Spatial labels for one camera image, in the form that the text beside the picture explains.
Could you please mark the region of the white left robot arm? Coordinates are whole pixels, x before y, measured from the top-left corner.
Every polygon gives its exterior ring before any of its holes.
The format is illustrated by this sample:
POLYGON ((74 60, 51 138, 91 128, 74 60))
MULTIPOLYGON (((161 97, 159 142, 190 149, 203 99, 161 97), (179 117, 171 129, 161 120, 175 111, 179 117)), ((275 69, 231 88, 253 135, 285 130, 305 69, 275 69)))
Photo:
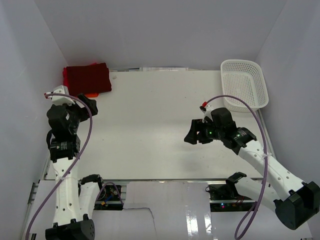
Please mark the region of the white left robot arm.
POLYGON ((77 135, 81 122, 97 115, 97 102, 84 94, 48 92, 52 106, 46 116, 53 138, 47 139, 55 173, 55 212, 52 227, 45 230, 47 240, 93 240, 95 224, 92 213, 102 188, 98 174, 78 178, 80 157, 87 146, 77 135))

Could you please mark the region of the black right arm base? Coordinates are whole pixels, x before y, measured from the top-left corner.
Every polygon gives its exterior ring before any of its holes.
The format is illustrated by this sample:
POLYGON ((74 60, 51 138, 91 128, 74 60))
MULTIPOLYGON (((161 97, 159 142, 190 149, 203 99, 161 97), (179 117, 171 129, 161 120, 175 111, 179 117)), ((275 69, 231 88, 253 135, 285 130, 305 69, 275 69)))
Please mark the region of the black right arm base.
POLYGON ((255 203, 245 196, 233 196, 226 184, 209 184, 205 191, 209 194, 209 205, 212 213, 247 212, 255 203))

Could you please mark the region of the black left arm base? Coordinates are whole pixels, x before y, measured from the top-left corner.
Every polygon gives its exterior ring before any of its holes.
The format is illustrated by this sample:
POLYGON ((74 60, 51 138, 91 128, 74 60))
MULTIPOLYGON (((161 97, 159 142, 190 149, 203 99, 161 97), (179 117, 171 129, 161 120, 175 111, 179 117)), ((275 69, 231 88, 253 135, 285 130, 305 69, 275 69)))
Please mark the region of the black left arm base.
POLYGON ((125 202, 127 187, 125 185, 116 185, 118 191, 112 184, 108 184, 95 202, 94 210, 96 211, 121 211, 122 202, 125 202))

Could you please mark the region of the dark red t-shirt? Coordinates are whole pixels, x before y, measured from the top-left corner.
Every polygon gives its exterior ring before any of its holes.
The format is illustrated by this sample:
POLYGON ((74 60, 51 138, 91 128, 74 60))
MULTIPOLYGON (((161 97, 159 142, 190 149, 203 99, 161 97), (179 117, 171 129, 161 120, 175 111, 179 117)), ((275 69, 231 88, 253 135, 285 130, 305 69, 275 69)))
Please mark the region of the dark red t-shirt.
POLYGON ((102 94, 112 91, 110 71, 105 62, 66 68, 70 95, 102 94))

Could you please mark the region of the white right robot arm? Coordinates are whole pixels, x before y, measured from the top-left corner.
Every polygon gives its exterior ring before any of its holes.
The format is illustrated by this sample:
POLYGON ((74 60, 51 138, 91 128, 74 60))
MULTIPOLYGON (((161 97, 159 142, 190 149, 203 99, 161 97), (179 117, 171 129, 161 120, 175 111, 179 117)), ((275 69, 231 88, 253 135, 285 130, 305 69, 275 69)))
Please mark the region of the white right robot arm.
POLYGON ((238 127, 225 107, 201 106, 204 116, 193 119, 186 143, 209 144, 214 140, 247 161, 270 186, 264 189, 261 204, 275 213, 280 222, 296 230, 320 211, 320 188, 290 173, 272 155, 264 153, 262 144, 247 128, 238 127))

